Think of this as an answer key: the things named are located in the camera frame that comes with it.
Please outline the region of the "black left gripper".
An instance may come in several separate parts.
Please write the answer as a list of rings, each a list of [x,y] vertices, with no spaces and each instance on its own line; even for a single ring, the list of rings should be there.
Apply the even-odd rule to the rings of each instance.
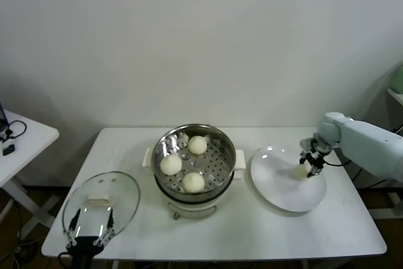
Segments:
[[[77,209],[74,215],[69,215],[64,209],[64,237],[66,250],[71,256],[72,269],[90,269],[93,258],[100,254],[104,247],[115,236],[113,209],[108,207],[102,213],[102,221],[96,236],[76,237],[77,223],[81,209]]]

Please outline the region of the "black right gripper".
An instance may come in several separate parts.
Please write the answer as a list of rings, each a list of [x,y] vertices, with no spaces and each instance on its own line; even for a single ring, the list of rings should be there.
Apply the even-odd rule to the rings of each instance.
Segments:
[[[309,138],[309,151],[300,154],[299,164],[310,163],[311,169],[308,177],[317,176],[324,167],[324,157],[331,152],[331,145],[322,138]]]

